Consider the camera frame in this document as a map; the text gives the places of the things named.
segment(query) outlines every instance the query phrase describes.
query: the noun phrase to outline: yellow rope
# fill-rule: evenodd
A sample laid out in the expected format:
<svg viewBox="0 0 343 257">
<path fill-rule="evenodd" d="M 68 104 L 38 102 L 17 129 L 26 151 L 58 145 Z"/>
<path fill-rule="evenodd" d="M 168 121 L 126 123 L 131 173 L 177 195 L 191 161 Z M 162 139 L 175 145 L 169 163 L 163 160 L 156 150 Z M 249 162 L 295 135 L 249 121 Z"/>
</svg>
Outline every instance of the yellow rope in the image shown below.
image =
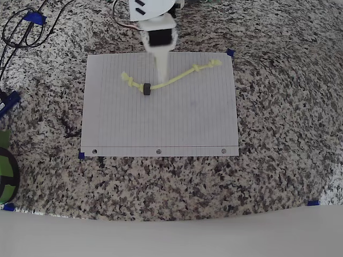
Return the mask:
<svg viewBox="0 0 343 257">
<path fill-rule="evenodd" d="M 150 87 L 151 90 L 154 90 L 154 89 L 159 89 L 161 87 L 165 87 L 165 86 L 168 86 L 174 82 L 177 82 L 179 79 L 182 79 L 183 77 L 191 74 L 192 72 L 196 71 L 196 72 L 199 72 L 205 68 L 213 68 L 215 66 L 220 66 L 221 65 L 221 61 L 219 60 L 211 60 L 207 65 L 203 65 L 203 66 L 200 66 L 200 65 L 197 65 L 197 64 L 193 64 L 193 68 L 185 71 L 184 73 L 182 73 L 181 75 L 173 78 L 173 79 L 170 79 L 167 83 L 162 83 L 162 84 L 158 84 L 158 85 L 155 85 L 155 86 L 152 86 Z M 137 87 L 139 91 L 141 91 L 143 93 L 143 87 L 144 87 L 144 84 L 138 84 L 136 82 L 133 81 L 133 77 L 129 77 L 129 75 L 126 73 L 126 72 L 123 72 L 122 73 L 122 80 L 123 81 L 127 81 L 128 82 L 128 85 L 130 87 L 134 86 L 134 87 Z"/>
</svg>

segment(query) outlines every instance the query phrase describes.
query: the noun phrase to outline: granite countertop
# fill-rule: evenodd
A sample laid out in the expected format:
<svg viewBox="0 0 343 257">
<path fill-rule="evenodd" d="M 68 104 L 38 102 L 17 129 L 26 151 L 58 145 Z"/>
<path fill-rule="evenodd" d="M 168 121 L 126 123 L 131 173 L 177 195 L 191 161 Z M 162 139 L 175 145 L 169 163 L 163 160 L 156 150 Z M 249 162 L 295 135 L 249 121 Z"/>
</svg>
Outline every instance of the granite countertop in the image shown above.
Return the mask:
<svg viewBox="0 0 343 257">
<path fill-rule="evenodd" d="M 0 28 L 41 2 L 0 4 Z M 49 24 L 64 3 L 48 2 Z M 79 160 L 87 55 L 144 51 L 111 6 L 76 0 L 45 45 L 18 51 L 0 83 L 23 98 L 0 123 L 21 169 L 17 211 L 152 221 L 343 204 L 342 4 L 235 0 L 177 14 L 176 51 L 236 51 L 240 156 Z"/>
</svg>

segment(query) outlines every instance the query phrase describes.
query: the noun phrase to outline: green object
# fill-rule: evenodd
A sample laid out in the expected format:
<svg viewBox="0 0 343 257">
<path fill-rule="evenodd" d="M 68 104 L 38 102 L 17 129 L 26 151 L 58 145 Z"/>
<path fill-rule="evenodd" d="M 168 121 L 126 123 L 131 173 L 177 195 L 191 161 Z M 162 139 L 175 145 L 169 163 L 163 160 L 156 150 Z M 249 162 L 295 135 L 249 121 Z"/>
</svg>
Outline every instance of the green object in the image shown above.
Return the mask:
<svg viewBox="0 0 343 257">
<path fill-rule="evenodd" d="M 13 178 L 13 170 L 10 161 L 5 156 L 0 156 L 0 176 Z"/>
<path fill-rule="evenodd" d="M 8 149 L 10 146 L 11 131 L 0 131 L 0 147 Z"/>
<path fill-rule="evenodd" d="M 0 205 L 8 202 L 8 200 L 11 199 L 15 189 L 15 186 L 5 185 L 2 195 L 0 195 Z"/>
</svg>

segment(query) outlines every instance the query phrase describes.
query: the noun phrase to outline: white paper sheet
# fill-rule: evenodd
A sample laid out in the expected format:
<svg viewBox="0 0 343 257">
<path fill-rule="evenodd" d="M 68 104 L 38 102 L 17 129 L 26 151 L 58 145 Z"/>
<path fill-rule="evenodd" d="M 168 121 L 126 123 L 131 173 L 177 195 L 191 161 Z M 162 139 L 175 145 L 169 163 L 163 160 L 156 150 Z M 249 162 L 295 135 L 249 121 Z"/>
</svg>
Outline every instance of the white paper sheet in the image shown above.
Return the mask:
<svg viewBox="0 0 343 257">
<path fill-rule="evenodd" d="M 221 53 L 171 52 L 170 78 L 212 59 L 221 66 L 193 72 L 144 96 L 121 79 L 157 84 L 152 55 L 89 55 L 81 152 L 85 156 L 238 155 L 232 59 Z"/>
</svg>

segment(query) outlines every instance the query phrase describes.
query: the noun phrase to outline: black washer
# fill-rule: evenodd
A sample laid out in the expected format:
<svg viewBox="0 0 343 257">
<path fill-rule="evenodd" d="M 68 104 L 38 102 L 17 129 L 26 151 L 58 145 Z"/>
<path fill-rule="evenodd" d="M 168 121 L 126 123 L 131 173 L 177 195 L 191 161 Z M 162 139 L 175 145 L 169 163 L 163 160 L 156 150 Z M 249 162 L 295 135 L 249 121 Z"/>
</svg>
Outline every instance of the black washer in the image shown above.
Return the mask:
<svg viewBox="0 0 343 257">
<path fill-rule="evenodd" d="M 151 84 L 148 84 L 148 83 L 145 83 L 144 86 L 143 86 L 143 94 L 144 95 L 150 95 L 151 93 Z"/>
</svg>

